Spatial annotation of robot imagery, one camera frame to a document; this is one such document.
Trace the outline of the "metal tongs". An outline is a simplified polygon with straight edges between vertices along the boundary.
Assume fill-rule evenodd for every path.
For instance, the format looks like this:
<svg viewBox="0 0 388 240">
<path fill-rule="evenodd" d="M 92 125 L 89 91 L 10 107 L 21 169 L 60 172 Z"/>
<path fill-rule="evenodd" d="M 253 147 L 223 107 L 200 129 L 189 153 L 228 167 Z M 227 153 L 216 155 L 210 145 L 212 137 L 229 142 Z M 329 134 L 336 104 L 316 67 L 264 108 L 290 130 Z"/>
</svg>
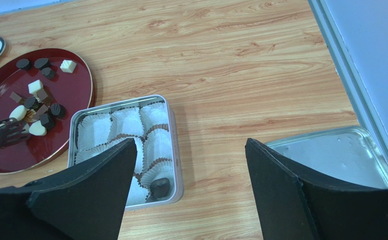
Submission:
<svg viewBox="0 0 388 240">
<path fill-rule="evenodd" d="M 16 118 L 0 121 L 0 149 L 21 143 L 30 137 L 29 125 L 25 121 Z"/>
</svg>

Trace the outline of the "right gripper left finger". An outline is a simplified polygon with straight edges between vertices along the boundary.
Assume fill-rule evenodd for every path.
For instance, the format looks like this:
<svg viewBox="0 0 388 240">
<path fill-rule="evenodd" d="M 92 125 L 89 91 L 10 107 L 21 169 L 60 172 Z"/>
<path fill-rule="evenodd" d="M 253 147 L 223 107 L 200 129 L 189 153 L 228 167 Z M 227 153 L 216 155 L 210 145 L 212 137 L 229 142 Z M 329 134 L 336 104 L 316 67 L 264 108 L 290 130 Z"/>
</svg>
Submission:
<svg viewBox="0 0 388 240">
<path fill-rule="evenodd" d="M 117 239 L 136 157 L 129 138 L 56 174 L 0 188 L 0 240 Z"/>
</svg>

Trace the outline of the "white heart chocolate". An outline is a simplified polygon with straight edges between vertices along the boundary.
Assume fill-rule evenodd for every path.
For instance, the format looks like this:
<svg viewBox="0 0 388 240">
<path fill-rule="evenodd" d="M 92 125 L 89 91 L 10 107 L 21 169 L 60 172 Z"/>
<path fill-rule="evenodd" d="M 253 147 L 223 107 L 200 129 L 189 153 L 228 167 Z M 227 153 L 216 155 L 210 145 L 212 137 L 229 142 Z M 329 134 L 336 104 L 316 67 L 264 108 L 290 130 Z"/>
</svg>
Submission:
<svg viewBox="0 0 388 240">
<path fill-rule="evenodd" d="M 29 127 L 29 133 L 35 136 L 45 136 L 47 132 L 47 129 L 41 124 L 40 120 L 32 123 Z"/>
</svg>

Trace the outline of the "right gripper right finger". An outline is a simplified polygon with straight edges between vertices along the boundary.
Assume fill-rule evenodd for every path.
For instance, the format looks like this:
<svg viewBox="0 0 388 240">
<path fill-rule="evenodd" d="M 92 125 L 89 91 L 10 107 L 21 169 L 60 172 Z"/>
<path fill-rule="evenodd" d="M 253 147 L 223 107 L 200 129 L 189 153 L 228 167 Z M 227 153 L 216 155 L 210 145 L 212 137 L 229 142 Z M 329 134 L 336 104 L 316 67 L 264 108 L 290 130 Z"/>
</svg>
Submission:
<svg viewBox="0 0 388 240">
<path fill-rule="evenodd" d="M 313 170 L 260 141 L 245 145 L 266 240 L 388 240 L 388 189 Z"/>
</svg>

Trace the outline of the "dark heart chocolate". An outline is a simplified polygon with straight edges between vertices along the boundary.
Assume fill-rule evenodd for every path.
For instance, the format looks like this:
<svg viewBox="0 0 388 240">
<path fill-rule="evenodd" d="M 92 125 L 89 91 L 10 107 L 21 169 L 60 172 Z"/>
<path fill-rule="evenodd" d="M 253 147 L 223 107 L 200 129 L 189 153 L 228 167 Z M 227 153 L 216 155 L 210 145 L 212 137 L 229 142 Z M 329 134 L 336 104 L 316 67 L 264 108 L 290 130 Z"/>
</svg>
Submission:
<svg viewBox="0 0 388 240">
<path fill-rule="evenodd" d="M 168 178 L 156 179 L 150 184 L 151 195 L 156 199 L 164 198 L 168 194 L 170 187 L 171 184 Z"/>
</svg>

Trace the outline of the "pink square tin box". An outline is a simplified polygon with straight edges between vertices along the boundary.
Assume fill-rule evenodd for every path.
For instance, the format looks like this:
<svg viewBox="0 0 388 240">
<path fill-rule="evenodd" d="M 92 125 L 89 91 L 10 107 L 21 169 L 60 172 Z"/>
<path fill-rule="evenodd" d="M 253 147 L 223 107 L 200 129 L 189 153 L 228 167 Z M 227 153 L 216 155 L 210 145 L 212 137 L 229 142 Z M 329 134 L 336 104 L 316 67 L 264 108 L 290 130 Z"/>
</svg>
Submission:
<svg viewBox="0 0 388 240">
<path fill-rule="evenodd" d="M 133 139 L 138 151 L 126 210 L 177 202 L 183 195 L 184 184 L 176 121 L 168 101 L 161 95 L 76 112 L 71 120 L 68 167 L 97 156 L 126 139 Z M 154 198 L 150 184 L 160 178 L 168 178 L 171 187 L 165 197 Z"/>
</svg>

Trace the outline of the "dark red round plate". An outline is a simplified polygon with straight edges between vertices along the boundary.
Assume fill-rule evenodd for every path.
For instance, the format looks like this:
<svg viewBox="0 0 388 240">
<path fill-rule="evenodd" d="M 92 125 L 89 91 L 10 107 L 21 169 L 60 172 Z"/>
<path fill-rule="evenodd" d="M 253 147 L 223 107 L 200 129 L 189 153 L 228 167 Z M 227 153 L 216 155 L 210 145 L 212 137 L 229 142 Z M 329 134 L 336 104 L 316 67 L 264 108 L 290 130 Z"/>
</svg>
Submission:
<svg viewBox="0 0 388 240">
<path fill-rule="evenodd" d="M 56 72 L 53 79 L 46 78 L 39 69 L 25 71 L 16 67 L 20 59 L 32 63 L 48 58 Z M 77 66 L 73 73 L 60 69 L 63 60 L 73 60 Z M 28 84 L 40 80 L 55 102 L 66 109 L 63 119 L 56 119 L 56 126 L 45 136 L 31 136 L 27 141 L 0 149 L 0 174 L 25 171 L 58 157 L 68 148 L 71 117 L 80 110 L 94 105 L 95 86 L 85 61 L 76 53 L 61 48 L 44 48 L 25 53 L 0 67 L 0 121 L 7 119 L 17 107 L 11 93 L 25 98 L 29 94 Z"/>
</svg>

